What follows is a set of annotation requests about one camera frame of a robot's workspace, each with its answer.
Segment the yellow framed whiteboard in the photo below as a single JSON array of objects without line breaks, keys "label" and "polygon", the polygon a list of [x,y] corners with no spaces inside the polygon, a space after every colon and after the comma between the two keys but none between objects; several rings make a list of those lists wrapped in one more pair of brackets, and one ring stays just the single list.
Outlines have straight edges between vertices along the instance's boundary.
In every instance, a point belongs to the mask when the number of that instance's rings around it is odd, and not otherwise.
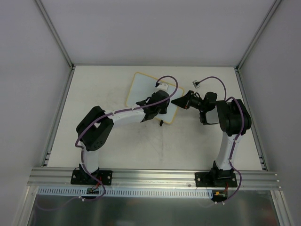
[{"label": "yellow framed whiteboard", "polygon": [[[171,79],[171,82],[168,82],[167,79],[169,78],[160,79],[159,83],[168,83],[169,87],[166,92],[168,95],[171,95],[176,88],[176,83],[173,79]],[[152,93],[158,91],[158,89],[155,88],[157,80],[158,78],[136,72],[126,98],[125,106],[132,107],[136,102],[142,101],[147,97],[150,97]],[[177,109],[178,107],[176,105],[170,103],[167,108],[167,114],[158,114],[155,119],[163,120],[164,123],[167,124],[172,124],[175,119]]]}]

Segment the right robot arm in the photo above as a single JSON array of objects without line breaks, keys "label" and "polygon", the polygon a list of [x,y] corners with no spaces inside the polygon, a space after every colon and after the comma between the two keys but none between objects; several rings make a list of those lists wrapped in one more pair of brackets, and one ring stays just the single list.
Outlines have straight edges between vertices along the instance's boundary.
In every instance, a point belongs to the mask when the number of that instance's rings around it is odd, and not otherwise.
[{"label": "right robot arm", "polygon": [[218,100],[214,92],[207,92],[201,98],[190,90],[171,103],[183,109],[192,107],[199,110],[203,125],[218,124],[222,130],[218,156],[210,171],[195,173],[196,187],[237,187],[233,162],[241,138],[252,125],[251,116],[242,100]]}]

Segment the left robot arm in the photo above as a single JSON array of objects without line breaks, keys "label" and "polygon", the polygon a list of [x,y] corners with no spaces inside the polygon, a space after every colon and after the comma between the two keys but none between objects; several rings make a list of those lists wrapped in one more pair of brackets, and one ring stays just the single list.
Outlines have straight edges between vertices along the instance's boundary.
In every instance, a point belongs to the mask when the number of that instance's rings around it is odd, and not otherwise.
[{"label": "left robot arm", "polygon": [[152,120],[158,114],[166,114],[170,96],[163,90],[154,92],[145,100],[138,101],[133,108],[106,112],[93,107],[76,127],[78,138],[75,146],[81,149],[79,168],[72,172],[73,185],[110,185],[110,171],[99,169],[99,149],[105,144],[113,128],[134,122]]}]

